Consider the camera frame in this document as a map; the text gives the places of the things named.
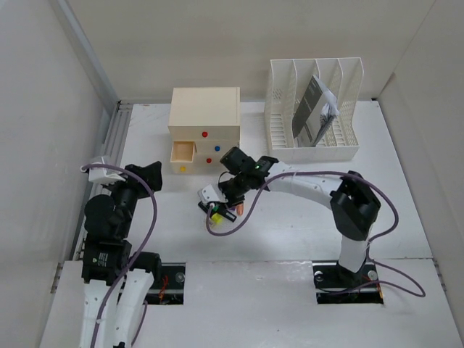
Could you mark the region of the orange highlighter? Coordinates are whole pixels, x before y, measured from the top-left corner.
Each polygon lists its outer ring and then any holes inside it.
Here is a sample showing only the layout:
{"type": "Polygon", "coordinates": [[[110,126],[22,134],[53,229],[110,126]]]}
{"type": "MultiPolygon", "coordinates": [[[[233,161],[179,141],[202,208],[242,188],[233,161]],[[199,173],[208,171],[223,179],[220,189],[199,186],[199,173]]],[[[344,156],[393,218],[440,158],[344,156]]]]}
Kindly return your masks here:
{"type": "Polygon", "coordinates": [[[236,206],[236,214],[242,216],[244,214],[244,204],[238,204],[236,206]]]}

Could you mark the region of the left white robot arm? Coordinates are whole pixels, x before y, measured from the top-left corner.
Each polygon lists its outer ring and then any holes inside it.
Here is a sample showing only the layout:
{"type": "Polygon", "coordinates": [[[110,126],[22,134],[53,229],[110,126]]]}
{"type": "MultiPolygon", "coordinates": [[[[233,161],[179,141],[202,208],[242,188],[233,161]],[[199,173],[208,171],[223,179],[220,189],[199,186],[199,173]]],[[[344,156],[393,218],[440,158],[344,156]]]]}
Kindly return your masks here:
{"type": "Polygon", "coordinates": [[[146,295],[162,279],[157,253],[128,241],[139,200],[162,188],[162,164],[109,165],[102,157],[82,166],[92,183],[109,190],[84,207],[84,283],[80,347],[133,347],[146,317],[146,295]]]}

